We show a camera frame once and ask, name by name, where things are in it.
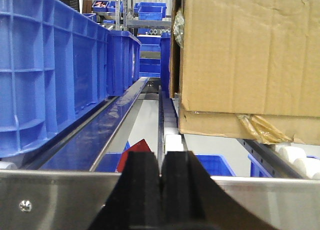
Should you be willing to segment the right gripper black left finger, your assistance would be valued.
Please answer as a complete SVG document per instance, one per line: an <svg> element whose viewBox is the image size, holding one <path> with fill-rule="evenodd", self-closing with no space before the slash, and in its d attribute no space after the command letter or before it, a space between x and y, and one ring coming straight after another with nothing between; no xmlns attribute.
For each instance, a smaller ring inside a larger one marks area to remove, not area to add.
<svg viewBox="0 0 320 230"><path fill-rule="evenodd" d="M105 206L89 230L157 230L160 174L152 152L131 152Z"/></svg>

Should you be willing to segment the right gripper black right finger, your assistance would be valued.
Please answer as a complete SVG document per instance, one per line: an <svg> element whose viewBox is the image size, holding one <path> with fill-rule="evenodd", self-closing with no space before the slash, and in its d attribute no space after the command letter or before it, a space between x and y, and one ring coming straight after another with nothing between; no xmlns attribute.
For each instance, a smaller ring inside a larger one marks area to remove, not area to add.
<svg viewBox="0 0 320 230"><path fill-rule="evenodd" d="M161 170L163 230L273 230L211 179L191 151L170 151Z"/></svg>

